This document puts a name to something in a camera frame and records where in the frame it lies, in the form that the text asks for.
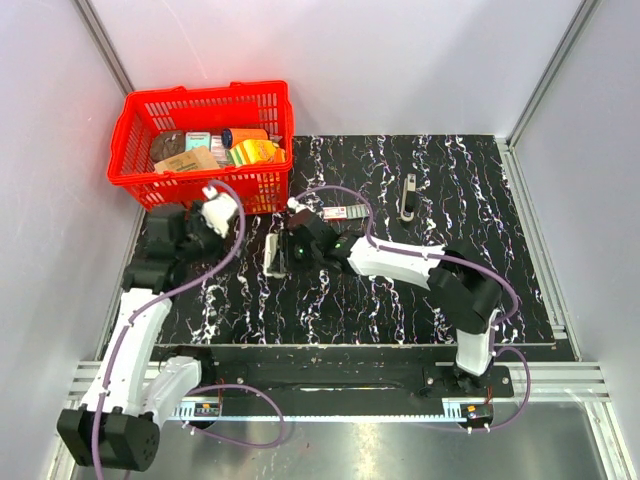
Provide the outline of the pale green stapler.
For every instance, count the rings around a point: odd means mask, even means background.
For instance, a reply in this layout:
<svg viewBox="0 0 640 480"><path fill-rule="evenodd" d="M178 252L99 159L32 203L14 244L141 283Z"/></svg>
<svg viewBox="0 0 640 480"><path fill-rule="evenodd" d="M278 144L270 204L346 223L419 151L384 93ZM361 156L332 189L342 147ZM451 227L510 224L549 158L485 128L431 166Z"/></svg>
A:
<svg viewBox="0 0 640 480"><path fill-rule="evenodd" d="M286 266L281 249L281 234L266 236L264 247L263 273L266 277L282 279L286 276Z"/></svg>

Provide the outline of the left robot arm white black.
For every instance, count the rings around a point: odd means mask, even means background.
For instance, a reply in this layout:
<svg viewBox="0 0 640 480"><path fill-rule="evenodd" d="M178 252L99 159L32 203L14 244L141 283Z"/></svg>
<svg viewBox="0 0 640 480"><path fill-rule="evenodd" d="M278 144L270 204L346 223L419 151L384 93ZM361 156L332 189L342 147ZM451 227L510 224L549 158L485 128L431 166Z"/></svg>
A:
<svg viewBox="0 0 640 480"><path fill-rule="evenodd" d="M238 216L227 193L190 208L155 207L141 250L126 266L118 318L103 361L76 408L61 411L57 432L77 465L146 471L155 459L163 424L182 398L211 392L217 373L204 354L172 358L144 381L173 296L185 291L191 263L222 258Z"/></svg>

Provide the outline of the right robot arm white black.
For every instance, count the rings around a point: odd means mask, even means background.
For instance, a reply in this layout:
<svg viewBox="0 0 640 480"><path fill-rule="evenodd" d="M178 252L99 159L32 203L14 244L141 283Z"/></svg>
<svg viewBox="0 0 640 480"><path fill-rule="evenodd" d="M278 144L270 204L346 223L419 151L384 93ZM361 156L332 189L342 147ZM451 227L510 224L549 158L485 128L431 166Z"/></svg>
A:
<svg viewBox="0 0 640 480"><path fill-rule="evenodd" d="M503 288L492 271L465 256L468 252L462 244L415 246L338 232L304 208L290 216L280 232L267 236L263 270L282 278L318 267L353 277L388 277L425 289L454 326L457 352L453 366L427 376L423 391L471 397L489 389L492 323Z"/></svg>

